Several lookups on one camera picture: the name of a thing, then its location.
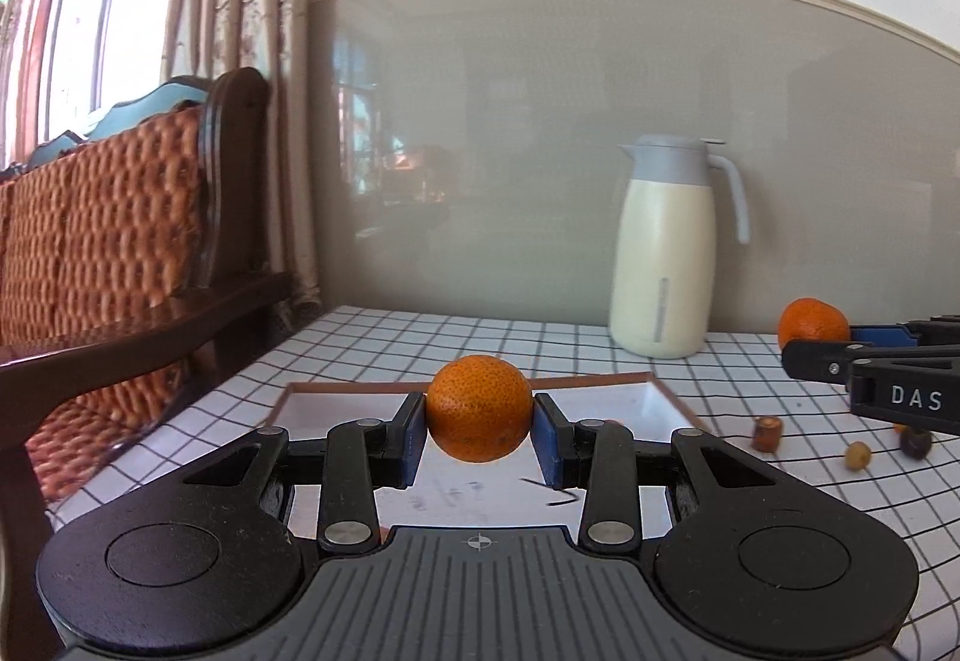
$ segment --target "mandarin orange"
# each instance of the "mandarin orange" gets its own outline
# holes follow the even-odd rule
[[[776,341],[850,341],[850,323],[843,312],[817,298],[797,298],[781,314]]]
[[[438,447],[467,463],[509,455],[530,432],[534,400],[520,370],[469,354],[437,372],[426,391],[426,424]]]

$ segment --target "table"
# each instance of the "table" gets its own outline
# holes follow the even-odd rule
[[[429,381],[462,354],[503,357],[527,376],[652,370],[712,432],[743,448],[756,416],[780,416],[781,448],[761,457],[885,522],[917,556],[920,592],[896,648],[911,661],[946,658],[960,648],[960,439],[934,434],[928,458],[904,457],[890,424],[848,412],[843,388],[786,376],[770,335],[711,333],[699,354],[651,361],[618,349],[605,327],[342,306],[52,506],[54,527],[246,433],[266,418],[290,382]],[[874,456],[865,471],[850,472],[843,452],[857,440],[870,445]]]

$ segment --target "paper tray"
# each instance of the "paper tray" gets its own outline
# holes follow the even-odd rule
[[[702,421],[651,373],[570,376],[531,381],[534,391],[548,391],[571,421],[616,420],[635,439],[668,442],[678,427],[704,427]],[[284,391],[266,424],[283,426],[291,439],[323,438],[344,421],[362,417],[390,420],[407,393],[425,392],[425,384],[295,383]],[[407,490],[376,491],[383,527],[529,527],[566,525],[575,539],[583,511],[584,490],[554,491],[542,474],[529,438],[520,448],[493,463],[462,463],[427,437],[416,483]],[[290,528],[315,538],[320,487],[296,488]],[[670,528],[664,488],[640,487],[645,537]]]

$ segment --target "wooden chair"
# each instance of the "wooden chair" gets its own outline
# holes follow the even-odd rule
[[[59,648],[34,568],[51,535],[44,488],[62,479],[41,487],[37,437],[52,437],[43,453],[61,469],[64,448],[78,450],[83,474],[66,481],[86,479],[266,349],[266,312],[291,293],[288,274],[262,270],[268,96],[251,68],[208,90],[167,83],[0,184],[5,661]]]

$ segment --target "small round seed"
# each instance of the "small round seed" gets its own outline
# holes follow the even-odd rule
[[[851,472],[866,469],[872,458],[872,450],[863,442],[853,442],[844,453],[843,460]]]

